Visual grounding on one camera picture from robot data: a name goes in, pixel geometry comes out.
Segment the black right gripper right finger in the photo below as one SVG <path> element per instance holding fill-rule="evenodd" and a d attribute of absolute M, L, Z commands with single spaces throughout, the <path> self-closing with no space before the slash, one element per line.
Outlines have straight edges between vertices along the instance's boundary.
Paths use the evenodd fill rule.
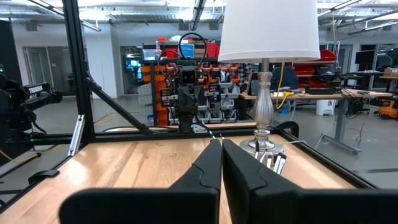
<path fill-rule="evenodd" d="M 233 224 L 398 224 L 398 190 L 304 189 L 281 182 L 229 139 L 223 182 Z"/>

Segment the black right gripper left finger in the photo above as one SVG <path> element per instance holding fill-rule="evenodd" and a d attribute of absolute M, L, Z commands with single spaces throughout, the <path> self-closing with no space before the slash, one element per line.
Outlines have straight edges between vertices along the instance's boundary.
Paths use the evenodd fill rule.
<path fill-rule="evenodd" d="M 91 188 L 61 204 L 61 224 L 218 224 L 222 146 L 211 140 L 167 188 Z"/>

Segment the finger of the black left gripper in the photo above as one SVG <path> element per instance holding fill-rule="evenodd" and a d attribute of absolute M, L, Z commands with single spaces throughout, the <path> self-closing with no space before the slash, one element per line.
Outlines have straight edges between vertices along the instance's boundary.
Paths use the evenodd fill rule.
<path fill-rule="evenodd" d="M 190 102 L 190 91 L 187 86 L 179 88 L 179 107 L 184 108 Z"/>
<path fill-rule="evenodd" d="M 200 99 L 199 99 L 200 88 L 201 88 L 201 86 L 195 85 L 195 86 L 192 86 L 190 89 L 191 94 L 192 94 L 192 106 L 193 107 L 197 107 L 200 104 Z"/>

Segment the shelf with coloured bins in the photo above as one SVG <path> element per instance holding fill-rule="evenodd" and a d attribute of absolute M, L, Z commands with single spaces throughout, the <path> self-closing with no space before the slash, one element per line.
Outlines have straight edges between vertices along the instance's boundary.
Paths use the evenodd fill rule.
<path fill-rule="evenodd" d="M 203 123 L 235 123 L 235 106 L 242 77 L 238 63 L 220 63 L 220 45 L 215 40 L 188 35 L 182 40 L 158 38 L 154 45 L 144 45 L 139 63 L 146 87 L 152 88 L 153 119 L 158 125 L 177 125 L 178 60 L 195 60 L 199 65 L 198 83 L 205 89 L 205 104 L 198 107 Z"/>

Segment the white shade silver table lamp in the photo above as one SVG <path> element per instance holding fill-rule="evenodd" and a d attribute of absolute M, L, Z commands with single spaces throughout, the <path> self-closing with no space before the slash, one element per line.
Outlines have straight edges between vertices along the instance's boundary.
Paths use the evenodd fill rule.
<path fill-rule="evenodd" d="M 320 59 L 317 0 L 227 0 L 218 60 L 221 63 L 260 63 L 259 89 L 254 103 L 254 139 L 240 143 L 255 153 L 283 152 L 272 142 L 270 124 L 274 106 L 270 63 L 307 62 Z"/>

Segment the wooden top desk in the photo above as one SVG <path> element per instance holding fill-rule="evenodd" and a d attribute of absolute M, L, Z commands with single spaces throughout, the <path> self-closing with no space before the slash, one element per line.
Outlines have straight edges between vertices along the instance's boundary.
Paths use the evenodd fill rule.
<path fill-rule="evenodd" d="M 299 100 L 299 101 L 310 101 L 310 100 L 339 100 L 339 108 L 337 113 L 337 122 L 334 137 L 330 137 L 324 135 L 323 138 L 331 141 L 333 144 L 338 145 L 339 147 L 345 148 L 351 151 L 353 154 L 358 154 L 361 152 L 360 149 L 348 146 L 343 143 L 344 135 L 345 135 L 345 124 L 346 124 L 346 115 L 348 107 L 348 99 L 349 98 L 379 98 L 379 97 L 390 97 L 392 93 L 385 92 L 375 92 L 375 91 L 364 91 L 364 90 L 353 90 L 353 89 L 342 89 L 341 93 L 334 93 L 332 95 L 311 95 L 309 93 L 298 93 L 292 96 L 288 96 L 286 100 Z M 245 119 L 247 102 L 251 100 L 256 100 L 257 96 L 248 95 L 247 93 L 240 93 L 237 99 L 237 106 L 240 115 L 240 119 Z"/>

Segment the red storage bins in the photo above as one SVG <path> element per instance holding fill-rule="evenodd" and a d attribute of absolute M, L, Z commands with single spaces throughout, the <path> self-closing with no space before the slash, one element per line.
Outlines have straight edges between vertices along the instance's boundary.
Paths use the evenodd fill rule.
<path fill-rule="evenodd" d="M 298 78 L 298 88 L 326 88 L 327 82 L 333 79 L 333 65 L 337 56 L 331 50 L 321 50 L 320 59 L 295 63 L 294 73 Z"/>

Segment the white bin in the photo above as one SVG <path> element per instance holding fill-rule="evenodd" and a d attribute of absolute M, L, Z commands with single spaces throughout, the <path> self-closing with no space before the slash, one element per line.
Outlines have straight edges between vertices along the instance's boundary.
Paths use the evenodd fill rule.
<path fill-rule="evenodd" d="M 336 100 L 318 100 L 316 107 L 316 114 L 319 116 L 330 115 L 335 113 Z"/>

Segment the silver aluminium bar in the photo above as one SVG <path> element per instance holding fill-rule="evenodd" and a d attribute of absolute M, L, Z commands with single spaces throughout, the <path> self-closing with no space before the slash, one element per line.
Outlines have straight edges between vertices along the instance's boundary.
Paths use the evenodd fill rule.
<path fill-rule="evenodd" d="M 67 156 L 74 156 L 78 151 L 78 148 L 80 147 L 84 125 L 85 125 L 85 115 L 79 114 L 76 120 L 76 125 L 73 132 L 72 140 L 70 142 L 70 147 L 68 149 Z"/>

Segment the orange vacuum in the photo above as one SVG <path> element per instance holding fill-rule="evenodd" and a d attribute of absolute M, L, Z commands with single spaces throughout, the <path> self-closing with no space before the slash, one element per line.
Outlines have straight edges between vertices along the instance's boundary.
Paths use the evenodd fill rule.
<path fill-rule="evenodd" d="M 377 113 L 382 119 L 398 121 L 398 100 L 382 100 Z"/>

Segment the black frame clamp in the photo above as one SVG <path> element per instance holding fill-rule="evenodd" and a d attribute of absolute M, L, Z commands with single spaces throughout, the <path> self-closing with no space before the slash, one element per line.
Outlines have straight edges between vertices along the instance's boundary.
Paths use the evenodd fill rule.
<path fill-rule="evenodd" d="M 295 121 L 284 121 L 282 123 L 279 123 L 276 127 L 276 130 L 285 130 L 288 129 L 289 133 L 296 138 L 299 137 L 299 125 Z"/>
<path fill-rule="evenodd" d="M 42 170 L 42 171 L 39 171 L 39 172 L 35 173 L 34 175 L 30 176 L 28 178 L 28 183 L 33 184 L 35 182 L 40 182 L 47 178 L 53 178 L 53 177 L 58 176 L 59 173 L 60 172 L 58 170 L 52 170 L 52 169 Z"/>

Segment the black aluminium table frame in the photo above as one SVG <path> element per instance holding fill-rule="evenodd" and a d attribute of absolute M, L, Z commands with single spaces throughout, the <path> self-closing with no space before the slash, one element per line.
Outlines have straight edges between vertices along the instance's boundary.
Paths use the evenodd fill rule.
<path fill-rule="evenodd" d="M 205 139 L 209 138 L 209 134 L 178 134 L 171 128 L 164 128 L 158 131 L 150 130 L 144 127 L 138 121 L 133 122 L 133 129 L 127 131 L 118 131 L 116 128 L 110 129 L 108 132 L 96 133 L 93 123 L 92 108 L 89 104 L 90 90 L 95 93 L 100 91 L 99 85 L 91 80 L 90 74 L 86 69 L 85 56 L 83 55 L 83 36 L 81 34 L 81 23 L 78 21 L 78 0 L 63 0 L 63 11 L 65 15 L 66 30 L 68 37 L 68 44 L 72 48 L 72 70 L 74 71 L 74 80 L 77 88 L 77 108 L 78 112 L 85 115 L 85 125 L 82 134 L 82 142 L 78 150 L 81 152 L 88 146 L 118 146 L 122 142 L 129 143 L 154 143 L 156 141 L 171 141 L 180 142 L 184 139 Z M 274 137 L 281 137 L 282 139 L 294 140 L 295 150 L 306 154 L 306 156 L 322 169 L 331 172 L 335 175 L 335 179 L 342 181 L 344 184 L 352 185 L 359 189 L 375 189 L 376 186 L 366 179 L 360 177 L 358 174 L 345 169 L 341 165 L 326 158 L 316 150 L 312 149 L 306 143 L 299 143 L 298 138 L 291 135 L 284 130 L 276 130 L 276 124 L 271 127 L 271 133 Z M 52 170 L 60 170 L 64 168 L 68 161 L 72 159 L 67 156 L 61 163 L 57 164 Z M 45 184 L 58 180 L 60 174 L 53 178 L 47 178 L 40 182 L 29 184 L 22 190 L 16 190 L 15 196 L 8 202 L 0 203 L 0 215 L 5 212 L 10 212 L 12 209 L 21 212 L 20 206 L 23 202 L 33 203 L 33 198 L 37 196 L 40 189 Z"/>

